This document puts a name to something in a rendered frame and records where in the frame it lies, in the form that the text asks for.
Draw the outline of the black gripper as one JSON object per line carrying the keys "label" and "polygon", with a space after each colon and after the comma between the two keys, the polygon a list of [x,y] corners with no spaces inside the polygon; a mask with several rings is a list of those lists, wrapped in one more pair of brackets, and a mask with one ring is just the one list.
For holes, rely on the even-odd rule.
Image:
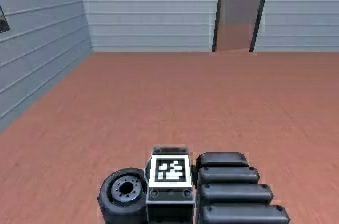
{"label": "black gripper", "polygon": [[110,174],[97,197],[105,224],[146,224],[146,190],[142,169],[123,168]]}

